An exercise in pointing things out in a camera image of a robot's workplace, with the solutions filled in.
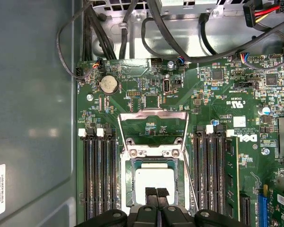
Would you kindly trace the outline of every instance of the integrated circuit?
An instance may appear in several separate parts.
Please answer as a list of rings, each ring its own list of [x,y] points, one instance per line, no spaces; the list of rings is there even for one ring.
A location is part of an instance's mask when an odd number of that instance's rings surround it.
[[[275,73],[266,74],[266,85],[267,86],[277,86],[278,85],[278,75]]]
[[[194,104],[195,104],[195,105],[201,105],[201,104],[202,104],[202,100],[199,99],[199,98],[196,98],[196,99],[194,100]]]
[[[213,69],[212,70],[212,79],[213,80],[223,80],[223,70]]]
[[[146,108],[158,108],[158,97],[146,96]]]

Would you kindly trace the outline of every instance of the capacitor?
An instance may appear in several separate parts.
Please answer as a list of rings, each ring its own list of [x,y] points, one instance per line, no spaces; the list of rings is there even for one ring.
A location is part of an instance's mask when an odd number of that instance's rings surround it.
[[[269,107],[261,107],[257,113],[261,116],[263,115],[270,115],[270,108]]]
[[[216,119],[212,119],[210,121],[210,124],[212,124],[213,126],[217,126],[218,124],[220,124],[219,120],[216,120]]]

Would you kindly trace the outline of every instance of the power cable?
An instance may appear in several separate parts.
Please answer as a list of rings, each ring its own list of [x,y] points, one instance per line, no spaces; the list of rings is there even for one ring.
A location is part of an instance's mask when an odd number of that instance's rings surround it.
[[[126,14],[123,18],[123,23],[127,23],[129,20],[129,17],[131,16],[134,8],[136,8],[138,4],[138,0],[133,0],[132,3],[129,5]],[[119,59],[124,59],[125,58],[125,52],[126,52],[126,45],[127,45],[127,34],[128,30],[127,29],[121,29],[121,47],[120,47],[120,53],[119,53]]]

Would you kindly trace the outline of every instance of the dell logo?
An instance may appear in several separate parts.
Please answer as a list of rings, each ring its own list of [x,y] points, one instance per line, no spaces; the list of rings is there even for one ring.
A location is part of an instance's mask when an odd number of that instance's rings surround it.
[[[237,137],[240,138],[240,142],[257,142],[257,135],[252,134],[252,135],[237,135]]]

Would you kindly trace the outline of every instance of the wire connector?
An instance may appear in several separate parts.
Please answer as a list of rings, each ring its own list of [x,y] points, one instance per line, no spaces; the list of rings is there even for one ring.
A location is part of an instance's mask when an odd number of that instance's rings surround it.
[[[128,23],[126,23],[126,22],[119,23],[119,28],[120,29],[126,29],[126,31],[128,31]]]
[[[255,9],[256,6],[254,5],[253,1],[248,1],[246,4],[243,5],[243,11],[247,27],[256,26]]]

